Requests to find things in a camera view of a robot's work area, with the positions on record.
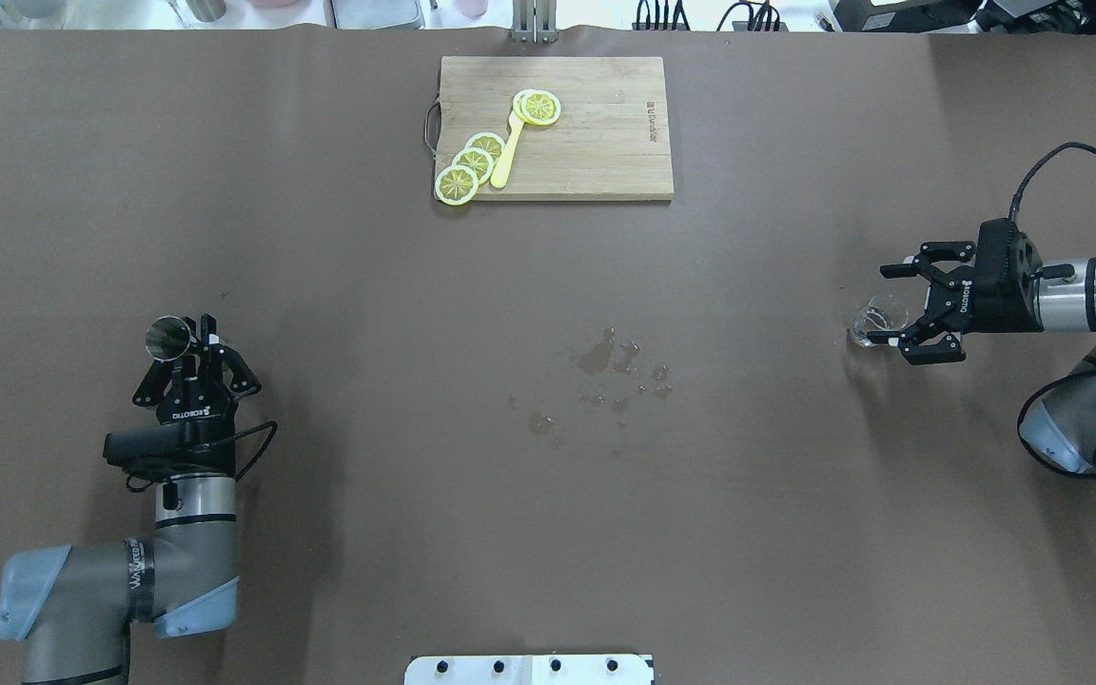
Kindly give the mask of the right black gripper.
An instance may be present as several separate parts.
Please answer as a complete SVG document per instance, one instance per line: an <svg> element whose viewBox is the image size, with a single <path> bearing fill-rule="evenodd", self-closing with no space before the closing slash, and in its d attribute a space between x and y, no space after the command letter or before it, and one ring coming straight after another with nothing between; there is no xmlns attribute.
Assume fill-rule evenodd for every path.
<svg viewBox="0 0 1096 685"><path fill-rule="evenodd" d="M899 350L907 364L966 359L961 333L1038 333L1041 256L1008 218L980 225L978 242L927 240L912 255L879 267L886 279L922 279L928 316L902 330L869 331L874 345Z"/></svg>

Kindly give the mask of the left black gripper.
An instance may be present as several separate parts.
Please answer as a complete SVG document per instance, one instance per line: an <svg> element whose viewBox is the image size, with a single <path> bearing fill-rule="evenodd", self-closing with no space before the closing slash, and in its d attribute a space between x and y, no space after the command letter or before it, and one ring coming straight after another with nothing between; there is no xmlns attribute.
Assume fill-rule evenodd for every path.
<svg viewBox="0 0 1096 685"><path fill-rule="evenodd" d="M202 369L187 359L155 359L133 393L135 406L153 409L160 425L178 425L194 445L235 434L235 401L261 393L262 385L238 350L218 333L217 318L199 317Z"/></svg>

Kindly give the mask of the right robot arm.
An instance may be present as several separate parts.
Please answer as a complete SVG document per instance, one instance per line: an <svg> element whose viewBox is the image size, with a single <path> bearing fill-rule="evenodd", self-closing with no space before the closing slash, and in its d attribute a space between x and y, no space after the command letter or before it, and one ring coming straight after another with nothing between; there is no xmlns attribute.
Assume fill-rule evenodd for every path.
<svg viewBox="0 0 1096 685"><path fill-rule="evenodd" d="M880 274L927 282L916 321L867 334L912 365L961 362L968 334L1096 333L1096 256L1047 262L1006 218L980 225L975 240L926 242ZM1048 471L1096 480L1096 345L1023 403L1016 433Z"/></svg>

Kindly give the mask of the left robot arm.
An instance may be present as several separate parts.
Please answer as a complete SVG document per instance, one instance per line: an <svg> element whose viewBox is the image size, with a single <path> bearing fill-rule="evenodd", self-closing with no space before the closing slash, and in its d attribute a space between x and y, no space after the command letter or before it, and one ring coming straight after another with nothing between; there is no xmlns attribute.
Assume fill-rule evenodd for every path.
<svg viewBox="0 0 1096 685"><path fill-rule="evenodd" d="M145 343L152 364L133 400L156 423L110 433L103 456L132 493L155 494L153 530L5 560L0 638L26 642L26 684L126 684L133 624L172 638L235 621L238 443L253 435L236 413L262 385L212 315L157 318Z"/></svg>

